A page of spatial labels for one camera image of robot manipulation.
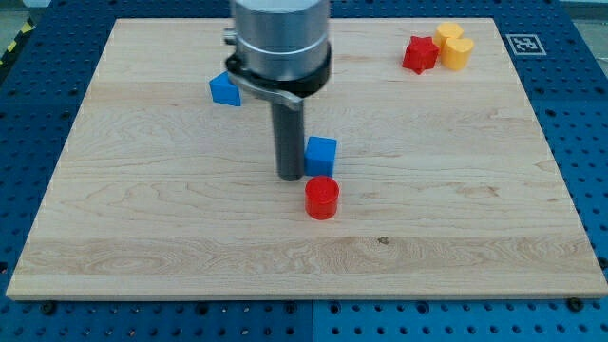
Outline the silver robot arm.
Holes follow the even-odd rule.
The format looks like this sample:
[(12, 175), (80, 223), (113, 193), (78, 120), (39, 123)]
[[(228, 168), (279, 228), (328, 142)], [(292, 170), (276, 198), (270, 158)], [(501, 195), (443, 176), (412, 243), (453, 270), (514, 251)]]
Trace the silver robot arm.
[(330, 56), (328, 0), (233, 0), (236, 59), (255, 75), (294, 81)]

